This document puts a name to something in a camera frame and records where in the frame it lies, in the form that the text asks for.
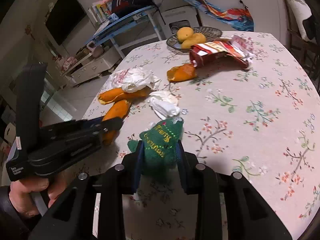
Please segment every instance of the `backpack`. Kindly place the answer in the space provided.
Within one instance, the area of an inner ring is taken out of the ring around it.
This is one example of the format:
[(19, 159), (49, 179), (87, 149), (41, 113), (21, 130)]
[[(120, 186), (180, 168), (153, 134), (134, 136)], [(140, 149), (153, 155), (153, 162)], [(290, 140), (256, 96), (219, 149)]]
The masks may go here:
[(152, 0), (113, 0), (111, 11), (119, 18), (132, 13), (143, 7), (155, 5)]

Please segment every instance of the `green christmas tree plush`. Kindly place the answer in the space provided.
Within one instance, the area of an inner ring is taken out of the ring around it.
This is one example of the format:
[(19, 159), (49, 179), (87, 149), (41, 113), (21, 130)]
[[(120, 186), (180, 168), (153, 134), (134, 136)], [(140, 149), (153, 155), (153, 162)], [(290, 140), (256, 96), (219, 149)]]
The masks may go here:
[[(140, 134), (145, 148), (142, 174), (152, 176), (159, 182), (166, 181), (167, 170), (176, 165), (175, 145), (181, 137), (182, 126), (183, 119), (176, 116), (162, 120)], [(128, 142), (131, 152), (136, 150), (137, 145), (138, 141)]]

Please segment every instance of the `black sleeve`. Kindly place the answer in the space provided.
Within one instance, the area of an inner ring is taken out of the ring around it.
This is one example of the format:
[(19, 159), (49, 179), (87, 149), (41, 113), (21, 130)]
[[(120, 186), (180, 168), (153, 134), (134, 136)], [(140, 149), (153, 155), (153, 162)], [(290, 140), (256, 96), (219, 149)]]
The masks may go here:
[(9, 186), (0, 187), (0, 239), (26, 240), (41, 216), (21, 218), (10, 202), (9, 192)]

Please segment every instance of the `human hand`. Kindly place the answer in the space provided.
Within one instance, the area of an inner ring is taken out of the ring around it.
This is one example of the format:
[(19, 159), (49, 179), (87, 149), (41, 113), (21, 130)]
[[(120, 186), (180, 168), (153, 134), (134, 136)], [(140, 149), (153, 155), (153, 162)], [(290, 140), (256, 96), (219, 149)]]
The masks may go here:
[[(17, 180), (11, 183), (9, 199), (12, 206), (25, 218), (31, 218), (39, 214), (38, 208), (33, 203), (29, 193), (40, 192), (47, 189), (49, 186), (49, 180), (40, 177), (32, 176), (29, 178)], [(67, 187), (66, 180), (63, 173), (59, 173), (48, 188), (49, 204), (52, 204), (57, 200), (58, 196)]]

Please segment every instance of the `silver screw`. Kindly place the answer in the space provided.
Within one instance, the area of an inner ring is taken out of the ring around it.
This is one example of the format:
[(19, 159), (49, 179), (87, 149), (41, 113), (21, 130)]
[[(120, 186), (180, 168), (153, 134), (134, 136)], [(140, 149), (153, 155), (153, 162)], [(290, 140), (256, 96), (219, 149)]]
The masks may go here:
[(78, 174), (78, 179), (80, 179), (80, 180), (84, 180), (87, 177), (88, 177), (88, 174), (85, 173), (85, 172), (81, 172), (81, 173)]
[(122, 171), (124, 169), (124, 165), (123, 164), (117, 164), (116, 166), (115, 166), (115, 170), (116, 171)]
[(200, 171), (203, 171), (203, 170), (205, 169), (205, 165), (202, 164), (202, 163), (198, 163), (198, 164), (196, 165), (196, 169), (197, 169), (197, 170), (200, 170)]
[(242, 178), (242, 174), (240, 172), (236, 171), (236, 172), (233, 173), (233, 177), (236, 178), (236, 179), (241, 179)]

